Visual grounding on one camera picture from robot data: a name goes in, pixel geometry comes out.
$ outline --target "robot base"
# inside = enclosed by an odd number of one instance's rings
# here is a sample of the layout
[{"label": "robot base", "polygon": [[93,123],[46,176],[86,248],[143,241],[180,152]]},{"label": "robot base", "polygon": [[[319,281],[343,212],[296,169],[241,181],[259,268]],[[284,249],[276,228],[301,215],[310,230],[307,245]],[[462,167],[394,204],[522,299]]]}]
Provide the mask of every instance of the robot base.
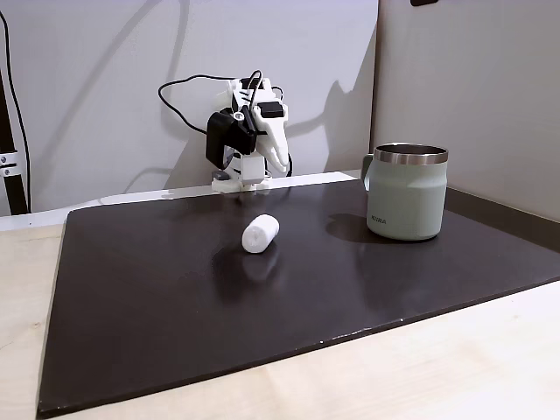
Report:
[{"label": "robot base", "polygon": [[269,190],[272,185],[272,178],[267,177],[262,180],[259,184],[247,184],[244,185],[238,179],[228,179],[219,181],[215,179],[212,181],[212,189],[217,193],[239,193],[243,191],[258,191],[258,190]]}]

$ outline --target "white panel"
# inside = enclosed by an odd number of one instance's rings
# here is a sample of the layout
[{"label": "white panel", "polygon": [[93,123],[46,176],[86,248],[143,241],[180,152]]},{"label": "white panel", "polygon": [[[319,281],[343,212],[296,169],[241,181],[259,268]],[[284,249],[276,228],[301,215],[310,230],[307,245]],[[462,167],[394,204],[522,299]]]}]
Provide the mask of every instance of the white panel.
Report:
[{"label": "white panel", "polygon": [[[196,73],[261,68],[283,88],[296,174],[356,168],[367,150],[376,1],[3,0],[0,8],[36,211],[209,184],[204,137],[157,95],[163,82]],[[204,127],[222,88],[196,80],[167,97]],[[13,112],[12,128],[23,149]]]},{"label": "white panel", "polygon": [[560,221],[560,2],[381,0],[374,141],[450,149],[452,186]]}]

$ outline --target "metal frame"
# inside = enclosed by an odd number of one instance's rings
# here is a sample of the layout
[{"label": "metal frame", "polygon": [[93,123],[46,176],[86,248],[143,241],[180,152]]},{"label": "metal frame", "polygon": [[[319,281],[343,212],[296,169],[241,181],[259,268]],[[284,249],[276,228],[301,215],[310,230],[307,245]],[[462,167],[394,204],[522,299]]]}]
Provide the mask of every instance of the metal frame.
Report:
[{"label": "metal frame", "polygon": [[14,137],[11,134],[10,113],[4,93],[4,83],[0,72],[0,168],[6,185],[6,195],[10,204],[12,215],[27,214],[27,201],[25,200],[24,181],[21,178],[21,168],[18,166],[18,151],[14,145]]}]

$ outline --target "mug handle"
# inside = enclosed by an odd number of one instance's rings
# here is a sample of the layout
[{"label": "mug handle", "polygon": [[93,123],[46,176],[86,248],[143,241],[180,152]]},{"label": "mug handle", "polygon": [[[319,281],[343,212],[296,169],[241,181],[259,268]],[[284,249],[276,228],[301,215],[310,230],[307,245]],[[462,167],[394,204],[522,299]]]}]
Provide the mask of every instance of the mug handle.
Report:
[{"label": "mug handle", "polygon": [[374,160],[374,155],[366,155],[364,156],[363,161],[361,162],[361,182],[363,182],[364,186],[366,187],[366,191],[369,191],[369,176],[368,176],[368,169],[371,165],[372,161]]}]

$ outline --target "sage green mug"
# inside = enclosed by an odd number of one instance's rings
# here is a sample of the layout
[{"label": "sage green mug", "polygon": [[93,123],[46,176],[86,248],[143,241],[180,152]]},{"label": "sage green mug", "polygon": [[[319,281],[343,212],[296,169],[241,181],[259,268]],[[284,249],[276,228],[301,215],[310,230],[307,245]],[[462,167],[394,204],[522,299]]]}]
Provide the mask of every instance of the sage green mug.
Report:
[{"label": "sage green mug", "polygon": [[366,155],[361,179],[368,194],[367,227],[401,241],[441,230],[449,152],[435,146],[390,143]]}]

